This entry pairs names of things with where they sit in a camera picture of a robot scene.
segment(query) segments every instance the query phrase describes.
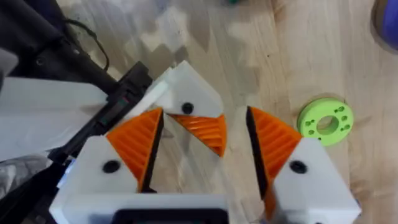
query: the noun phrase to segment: hole in green ring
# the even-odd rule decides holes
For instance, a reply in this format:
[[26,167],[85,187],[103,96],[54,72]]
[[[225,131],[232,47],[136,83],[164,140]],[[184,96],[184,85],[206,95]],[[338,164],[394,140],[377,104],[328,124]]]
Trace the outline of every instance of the hole in green ring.
[[317,124],[317,131],[321,135],[329,135],[334,133],[339,125],[339,121],[335,116],[326,116],[319,120]]

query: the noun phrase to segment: black screw hole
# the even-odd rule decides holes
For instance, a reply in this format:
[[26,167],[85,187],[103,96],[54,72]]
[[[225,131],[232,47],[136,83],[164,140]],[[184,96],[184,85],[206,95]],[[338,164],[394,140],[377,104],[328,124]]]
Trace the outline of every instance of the black screw hole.
[[112,174],[120,169],[120,162],[116,160],[110,160],[105,162],[104,166],[102,167],[102,171],[105,174]]
[[182,105],[182,112],[183,113],[185,113],[185,114],[192,114],[192,111],[193,111],[193,104],[191,104],[191,103],[184,103],[183,105]]
[[307,172],[307,165],[305,165],[302,161],[292,161],[290,162],[289,166],[292,171],[297,174],[305,174]]

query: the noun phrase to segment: black bolt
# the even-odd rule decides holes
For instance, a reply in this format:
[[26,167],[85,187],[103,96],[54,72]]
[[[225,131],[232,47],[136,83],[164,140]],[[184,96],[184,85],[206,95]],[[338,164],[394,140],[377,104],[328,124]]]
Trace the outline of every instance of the black bolt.
[[104,166],[102,167],[102,171],[104,171],[105,174],[112,174],[116,171],[118,171],[120,168],[120,162],[111,160],[108,162],[105,162]]
[[290,168],[298,174],[305,174],[307,172],[307,166],[302,161],[290,162]]
[[36,65],[42,66],[44,64],[44,59],[39,57],[36,59]]
[[192,114],[193,111],[193,104],[191,103],[184,103],[182,105],[182,112],[185,114]]

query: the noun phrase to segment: green 3d printed part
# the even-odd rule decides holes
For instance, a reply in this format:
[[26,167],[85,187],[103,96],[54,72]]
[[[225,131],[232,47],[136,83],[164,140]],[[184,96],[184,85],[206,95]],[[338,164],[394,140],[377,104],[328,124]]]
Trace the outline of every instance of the green 3d printed part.
[[311,102],[300,112],[297,120],[298,131],[304,137],[317,138],[324,146],[344,139],[353,124],[354,114],[351,108],[333,98]]

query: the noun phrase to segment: ridged surface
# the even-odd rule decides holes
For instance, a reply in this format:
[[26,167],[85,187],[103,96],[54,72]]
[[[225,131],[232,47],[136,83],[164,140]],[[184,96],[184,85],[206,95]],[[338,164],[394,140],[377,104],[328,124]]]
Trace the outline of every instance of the ridged surface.
[[106,137],[137,178],[139,190],[149,163],[162,109],[148,111],[119,125]]
[[217,155],[221,157],[224,155],[226,147],[226,123],[224,115],[218,118],[174,114],[170,114],[170,116]]
[[[249,107],[256,125],[257,140],[264,163],[264,172],[270,186],[283,168],[287,159],[301,140],[301,134],[281,120],[257,109]],[[266,215],[270,219],[276,206],[275,195],[269,187],[264,198]]]

